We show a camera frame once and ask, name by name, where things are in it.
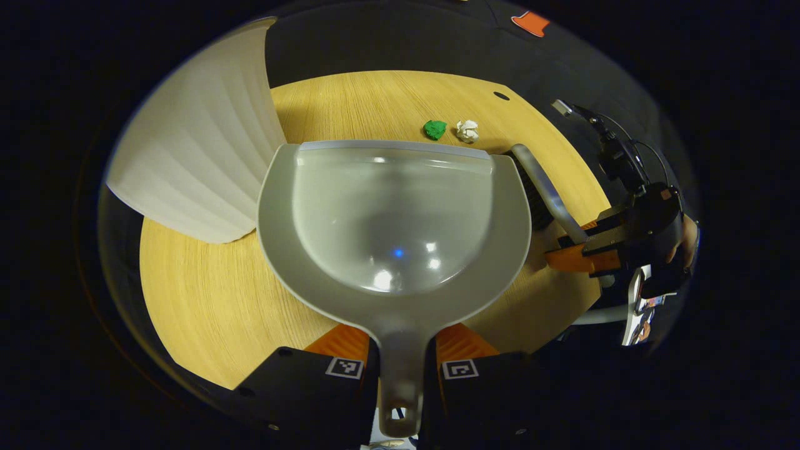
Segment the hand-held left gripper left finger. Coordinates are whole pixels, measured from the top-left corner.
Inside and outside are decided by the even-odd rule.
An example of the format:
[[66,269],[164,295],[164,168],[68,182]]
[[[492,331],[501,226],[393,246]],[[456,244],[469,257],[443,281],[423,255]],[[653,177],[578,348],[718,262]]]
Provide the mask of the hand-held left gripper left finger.
[[282,346],[232,392],[269,449],[366,449],[378,396],[378,350],[343,324],[303,349]]

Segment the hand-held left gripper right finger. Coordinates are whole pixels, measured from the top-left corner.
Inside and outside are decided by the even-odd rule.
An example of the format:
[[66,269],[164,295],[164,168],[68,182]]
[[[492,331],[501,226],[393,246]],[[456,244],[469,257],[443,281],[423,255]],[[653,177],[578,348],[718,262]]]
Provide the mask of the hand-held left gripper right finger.
[[563,449],[552,377],[525,351],[500,352],[463,324],[429,345],[420,449]]

